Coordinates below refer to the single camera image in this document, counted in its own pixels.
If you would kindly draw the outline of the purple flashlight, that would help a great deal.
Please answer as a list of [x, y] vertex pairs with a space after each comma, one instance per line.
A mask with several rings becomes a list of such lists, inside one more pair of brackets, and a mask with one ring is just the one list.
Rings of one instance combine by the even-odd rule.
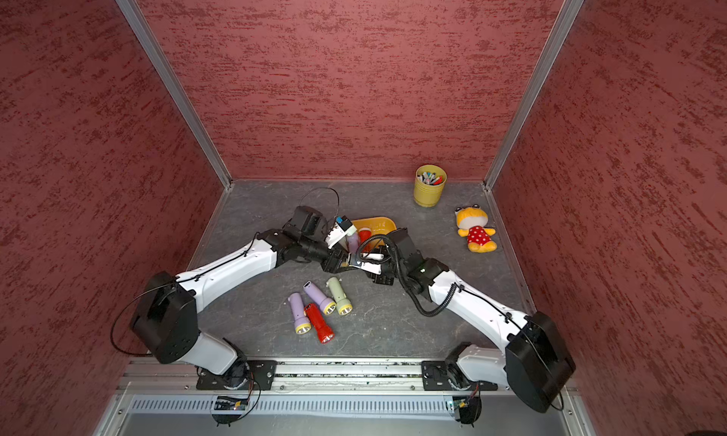
[[302, 296], [298, 292], [292, 293], [288, 297], [288, 303], [293, 315], [293, 327], [297, 335], [304, 335], [312, 329], [312, 324], [306, 315], [303, 305]]
[[346, 236], [346, 244], [348, 245], [348, 251], [351, 254], [356, 254], [357, 250], [361, 245], [361, 239], [357, 232]]
[[317, 305], [319, 310], [324, 315], [329, 315], [333, 313], [336, 309], [336, 303], [333, 301], [333, 299], [329, 298], [327, 294], [325, 294], [314, 282], [307, 282], [303, 287], [304, 292], [312, 299], [312, 301]]

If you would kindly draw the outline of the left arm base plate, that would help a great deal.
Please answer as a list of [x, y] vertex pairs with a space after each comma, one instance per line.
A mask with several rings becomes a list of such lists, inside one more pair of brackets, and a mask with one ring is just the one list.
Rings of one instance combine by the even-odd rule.
[[214, 375], [201, 367], [197, 368], [198, 391], [249, 391], [252, 387], [268, 391], [276, 376], [278, 362], [275, 360], [236, 361], [226, 373]]

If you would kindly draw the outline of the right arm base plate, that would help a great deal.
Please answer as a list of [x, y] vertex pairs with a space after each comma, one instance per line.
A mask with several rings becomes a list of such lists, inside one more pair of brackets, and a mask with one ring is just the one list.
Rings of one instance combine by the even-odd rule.
[[421, 377], [427, 392], [496, 392], [499, 387], [488, 381], [471, 381], [452, 362], [445, 360], [424, 360]]

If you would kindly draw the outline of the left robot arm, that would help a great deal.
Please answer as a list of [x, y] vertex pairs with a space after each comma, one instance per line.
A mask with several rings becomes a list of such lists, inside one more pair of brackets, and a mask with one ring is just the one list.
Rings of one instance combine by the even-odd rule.
[[185, 362], [223, 388], [238, 390], [249, 382], [246, 355], [200, 330], [198, 314], [223, 294], [289, 261], [318, 262], [324, 271], [337, 271], [348, 260], [349, 252], [338, 243], [329, 246], [283, 230], [257, 233], [240, 250], [198, 269], [155, 275], [128, 304], [134, 309], [129, 327], [159, 363]]

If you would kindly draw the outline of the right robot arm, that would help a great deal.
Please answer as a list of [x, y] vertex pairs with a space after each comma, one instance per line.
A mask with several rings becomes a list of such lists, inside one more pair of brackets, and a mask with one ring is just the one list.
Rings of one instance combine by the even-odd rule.
[[379, 275], [397, 280], [420, 315], [434, 318], [450, 311], [498, 348], [498, 356], [486, 356], [476, 345], [466, 345], [454, 356], [458, 375], [503, 385], [537, 413], [556, 407], [577, 366], [549, 316], [515, 310], [477, 290], [446, 264], [424, 257], [405, 228], [367, 239], [373, 242], [378, 243], [380, 258], [365, 254], [364, 247], [357, 256], [378, 265]]

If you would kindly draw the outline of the yellow plastic storage box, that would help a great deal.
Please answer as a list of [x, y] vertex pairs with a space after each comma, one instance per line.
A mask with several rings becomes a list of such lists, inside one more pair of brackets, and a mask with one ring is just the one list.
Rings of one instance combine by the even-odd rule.
[[375, 216], [374, 218], [359, 218], [353, 220], [356, 227], [357, 237], [361, 232], [369, 232], [371, 235], [387, 235], [398, 229], [397, 224], [386, 216]]

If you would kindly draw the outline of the green flashlight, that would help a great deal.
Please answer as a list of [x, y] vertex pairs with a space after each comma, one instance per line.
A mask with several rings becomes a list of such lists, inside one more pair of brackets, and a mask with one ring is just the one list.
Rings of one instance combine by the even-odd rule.
[[353, 310], [353, 305], [348, 299], [340, 280], [337, 277], [331, 277], [327, 280], [327, 287], [331, 292], [336, 308], [340, 316], [346, 316]]

